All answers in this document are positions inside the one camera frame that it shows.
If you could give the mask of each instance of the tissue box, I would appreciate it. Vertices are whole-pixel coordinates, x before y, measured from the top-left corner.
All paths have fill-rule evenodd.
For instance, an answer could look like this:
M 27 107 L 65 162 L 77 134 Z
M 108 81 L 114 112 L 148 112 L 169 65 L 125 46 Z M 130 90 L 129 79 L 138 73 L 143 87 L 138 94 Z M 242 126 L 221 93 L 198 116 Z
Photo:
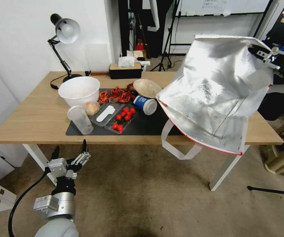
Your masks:
M 118 64 L 110 64 L 109 74 L 111 79 L 141 78 L 142 67 L 135 63 L 133 67 L 118 67 Z

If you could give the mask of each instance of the white bowl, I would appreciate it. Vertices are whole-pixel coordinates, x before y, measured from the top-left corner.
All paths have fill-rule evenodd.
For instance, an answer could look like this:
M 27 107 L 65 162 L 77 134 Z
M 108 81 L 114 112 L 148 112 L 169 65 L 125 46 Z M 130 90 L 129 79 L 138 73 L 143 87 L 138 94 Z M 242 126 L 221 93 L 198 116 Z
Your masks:
M 59 95 L 69 106 L 81 105 L 86 102 L 97 102 L 100 82 L 93 77 L 75 77 L 59 87 Z
M 147 98 L 155 98 L 162 88 L 155 82 L 148 79 L 138 79 L 133 82 L 134 89 L 139 95 Z

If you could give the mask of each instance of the beige bowl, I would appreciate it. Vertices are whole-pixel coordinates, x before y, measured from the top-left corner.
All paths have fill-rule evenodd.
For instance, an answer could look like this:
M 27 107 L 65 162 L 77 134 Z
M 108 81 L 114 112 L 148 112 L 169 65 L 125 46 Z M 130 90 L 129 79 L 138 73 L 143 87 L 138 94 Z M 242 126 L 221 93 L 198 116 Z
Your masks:
M 139 95 L 147 98 L 155 98 L 162 88 L 155 82 L 148 79 L 138 79 L 133 82 L 133 87 Z

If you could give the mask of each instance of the blue and white cup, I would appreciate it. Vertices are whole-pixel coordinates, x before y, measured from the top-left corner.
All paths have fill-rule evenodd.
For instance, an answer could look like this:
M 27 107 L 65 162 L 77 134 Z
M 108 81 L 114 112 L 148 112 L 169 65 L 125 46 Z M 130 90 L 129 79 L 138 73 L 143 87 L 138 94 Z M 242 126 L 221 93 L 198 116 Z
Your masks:
M 156 111 L 157 102 L 154 99 L 148 99 L 143 96 L 137 96 L 133 101 L 139 109 L 143 110 L 146 115 L 151 115 Z

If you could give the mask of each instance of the table leg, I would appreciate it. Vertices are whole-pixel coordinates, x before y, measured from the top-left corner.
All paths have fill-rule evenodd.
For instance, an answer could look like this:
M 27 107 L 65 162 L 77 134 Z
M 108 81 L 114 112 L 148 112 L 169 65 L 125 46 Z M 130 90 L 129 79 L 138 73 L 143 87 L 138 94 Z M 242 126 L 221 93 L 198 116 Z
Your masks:
M 32 158 L 36 161 L 36 163 L 40 166 L 40 168 L 44 171 L 45 167 L 47 167 L 48 159 L 45 157 L 43 152 L 40 150 L 37 144 L 22 144 L 24 148 L 29 152 Z M 54 185 L 56 185 L 56 178 L 52 173 L 47 174 L 49 179 L 52 181 Z
M 250 145 L 244 146 L 244 153 L 250 147 Z M 240 160 L 242 156 L 233 156 L 230 155 L 227 160 L 223 163 L 222 167 L 219 169 L 218 173 L 215 175 L 211 183 L 209 184 L 210 190 L 215 191 L 221 182 L 226 178 L 228 173 L 232 170 L 232 168 L 236 165 L 236 163 Z

